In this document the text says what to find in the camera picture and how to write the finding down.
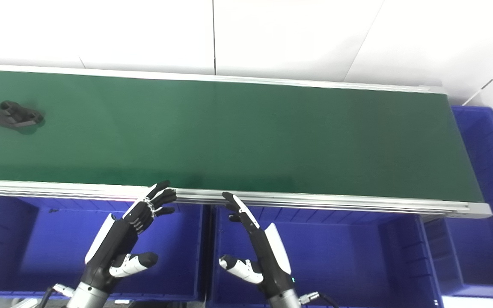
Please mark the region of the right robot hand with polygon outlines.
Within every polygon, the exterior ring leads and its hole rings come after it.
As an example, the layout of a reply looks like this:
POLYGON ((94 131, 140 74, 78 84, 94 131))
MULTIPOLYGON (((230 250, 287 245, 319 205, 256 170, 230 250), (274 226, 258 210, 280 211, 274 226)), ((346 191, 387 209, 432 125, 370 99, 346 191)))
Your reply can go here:
POLYGON ((256 261, 240 259, 225 254, 218 259, 219 265, 243 281, 255 284, 267 301, 284 298, 294 289, 290 263, 274 223, 268 228, 260 227, 250 209, 233 193, 223 192, 227 201, 225 208, 232 213, 231 222, 240 222, 252 244, 256 261))

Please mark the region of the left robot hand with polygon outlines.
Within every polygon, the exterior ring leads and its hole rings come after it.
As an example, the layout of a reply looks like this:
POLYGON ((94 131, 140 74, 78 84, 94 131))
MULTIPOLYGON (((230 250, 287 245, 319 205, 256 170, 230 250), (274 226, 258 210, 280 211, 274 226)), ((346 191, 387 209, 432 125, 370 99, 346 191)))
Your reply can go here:
POLYGON ((85 257, 80 286, 88 291, 97 289, 111 294, 122 278, 155 265, 158 261, 156 253, 133 253, 132 250, 155 218, 175 211, 166 204, 176 199, 176 191, 170 188, 170 181, 164 180, 150 187, 148 193, 139 197, 121 218, 109 214, 85 257))

